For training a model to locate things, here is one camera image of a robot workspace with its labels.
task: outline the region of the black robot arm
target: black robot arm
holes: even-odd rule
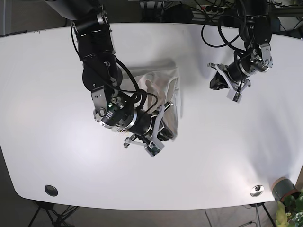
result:
[[[266,72],[272,67],[270,54],[270,41],[272,37],[270,21],[268,18],[266,0],[236,0],[239,17],[244,18],[239,30],[243,32],[241,39],[244,41],[245,50],[240,50],[228,45],[234,52],[234,62],[230,65],[209,63],[208,66],[217,70],[215,77],[210,82],[210,88],[220,90],[229,88],[228,98],[239,102],[242,91],[250,86],[248,77],[256,72]]]
[[[173,135],[163,122],[164,111],[171,103],[161,105],[153,113],[144,111],[147,95],[158,100],[154,94],[139,89],[131,72],[115,56],[111,29],[107,13],[99,2],[90,0],[46,1],[61,16],[71,20],[72,31],[76,33],[78,49],[75,50],[83,62],[83,84],[91,92],[94,102],[94,118],[107,129],[117,132],[132,132],[126,138],[124,147],[130,144],[143,145],[150,155],[155,156],[163,148],[162,141]],[[117,63],[127,72],[134,84],[134,91],[120,88],[122,72]]]

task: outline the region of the floor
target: floor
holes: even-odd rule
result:
[[[139,22],[141,10],[137,2],[127,0],[104,0],[111,23]],[[62,27],[65,19],[54,12],[43,1],[12,2],[12,32],[35,31]],[[19,197],[14,191],[9,173],[0,152],[0,219],[3,226],[27,226],[37,206],[30,200]],[[266,203],[266,207],[275,216],[276,203]],[[56,205],[55,210],[62,212],[66,206]],[[207,210],[213,227],[237,227],[249,221],[256,220],[255,210],[249,206],[217,208]],[[271,223],[259,208],[262,227],[270,227]],[[115,227],[208,227],[209,222],[204,210],[184,211],[126,211],[80,208],[68,222],[77,227],[115,226]],[[51,226],[45,211],[37,216],[33,227]]]

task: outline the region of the metal grommet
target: metal grommet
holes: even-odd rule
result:
[[[259,195],[261,195],[264,191],[264,187],[262,185],[257,185],[255,187],[253,187],[250,191],[250,195],[252,197],[257,197]]]
[[[58,190],[54,186],[46,185],[44,187],[44,190],[50,196],[57,196],[58,195]]]

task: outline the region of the white cloth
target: white cloth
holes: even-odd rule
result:
[[[160,105],[171,101],[174,106],[171,106],[165,111],[163,120],[165,124],[172,131],[175,139],[178,132],[178,120],[181,114],[181,95],[178,68],[165,69],[134,69],[130,70],[139,88],[152,93],[158,97],[158,103],[151,109],[151,113],[155,111]],[[134,91],[134,85],[129,79],[126,72],[123,71],[123,82],[121,89]],[[144,109],[147,110],[153,105],[155,98],[147,96],[144,104]]]

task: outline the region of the black wire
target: black wire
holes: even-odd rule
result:
[[[129,76],[129,79],[131,79],[133,85],[134,85],[134,88],[136,91],[139,91],[140,88],[138,86],[138,83],[137,81],[135,80],[134,76],[132,75],[132,73],[130,72],[130,70],[116,57],[116,61],[118,63],[118,65],[121,66],[121,68],[127,73],[127,75]]]
[[[222,44],[222,45],[219,45],[219,46],[211,45],[211,44],[209,44],[209,43],[204,39],[204,37],[203,37],[203,31],[204,31],[205,26],[206,26],[206,24],[204,24],[203,27],[202,27],[202,30],[201,30],[201,37],[202,37],[202,40],[204,41],[204,43],[205,43],[206,45],[208,45],[208,46],[210,46],[210,47],[213,47],[213,48],[225,47],[225,46],[228,46],[228,45],[232,44],[233,42],[235,42],[235,41],[243,34],[243,32],[244,32],[244,30],[245,30],[245,25],[246,25],[246,9],[245,9],[245,5],[244,5],[243,1],[242,1],[242,0],[239,0],[239,1],[240,1],[241,5],[242,5],[242,7],[243,7],[243,13],[244,13],[243,26],[242,26],[242,29],[241,29],[241,31],[239,32],[239,34],[238,34],[233,40],[231,40],[231,41],[228,42],[228,43],[225,43],[225,44]]]
[[[280,24],[282,26],[282,28],[287,32],[287,30],[284,28],[284,26],[282,24]]]
[[[88,67],[90,67],[96,74],[99,75],[99,73],[97,72],[97,70],[95,70],[93,67],[91,67],[90,64],[89,64],[87,61],[83,61],[83,59],[81,58],[81,56],[80,56],[80,54],[79,54],[79,52],[78,52],[78,50],[77,50],[76,44],[75,44],[74,36],[73,36],[73,34],[72,34],[72,25],[71,25],[71,40],[72,40],[72,44],[73,44],[73,46],[74,46],[74,49],[75,49],[77,55],[79,56],[80,60],[81,60],[85,65],[87,65]],[[107,86],[109,86],[111,89],[114,89],[114,90],[117,90],[117,91],[120,91],[120,92],[126,92],[126,93],[134,93],[134,94],[140,94],[140,95],[145,95],[145,94],[146,94],[146,95],[150,95],[150,96],[154,97],[154,98],[156,99],[156,101],[154,102],[153,105],[151,105],[150,108],[148,108],[148,109],[141,115],[141,117],[144,116],[147,112],[149,112],[149,111],[158,103],[158,97],[157,97],[156,95],[152,94],[152,93],[149,93],[149,92],[142,92],[142,91],[122,90],[122,89],[120,89],[120,88],[118,88],[118,87],[114,87],[114,86],[112,86],[111,84],[109,84],[107,81],[105,81],[105,80],[102,78],[101,75],[99,75],[99,76],[100,76],[100,79],[102,80],[102,82],[105,83]]]
[[[271,216],[270,216],[268,210],[266,209],[266,206],[265,206],[264,204],[262,204],[262,207],[264,208],[265,212],[267,213],[267,216],[268,216],[270,222],[273,224],[273,227],[276,227],[276,224],[275,224],[275,222],[273,221],[273,219],[271,218]]]
[[[213,227],[213,226],[212,226],[212,223],[210,222],[209,217],[208,217],[208,215],[207,215],[206,209],[204,209],[204,213],[205,213],[205,215],[206,215],[206,217],[207,217],[209,226],[210,226],[210,227]]]
[[[299,23],[301,23],[303,21],[303,19],[302,20],[300,20],[295,26],[294,26],[294,28],[293,28],[293,31],[295,30],[295,28],[299,25]]]
[[[237,17],[234,17],[234,16],[231,16],[231,17],[233,17],[233,18],[235,18],[235,19],[241,21],[240,18],[237,18]],[[223,17],[220,17],[219,20],[218,20],[218,24],[219,24],[219,26],[218,26],[218,32],[219,32],[219,35],[220,35],[220,37],[222,38],[222,40],[223,40],[226,44],[228,44],[228,41],[227,41],[227,39],[225,38],[225,36],[223,35],[222,29],[221,29],[221,20],[222,20],[222,18],[223,18]],[[233,45],[231,45],[231,44],[229,44],[228,47],[230,47],[231,49],[233,49],[234,51],[237,51],[237,52],[239,52],[239,53],[245,53],[244,50],[239,49],[239,48],[237,48],[237,47],[235,47],[235,46],[233,46]]]

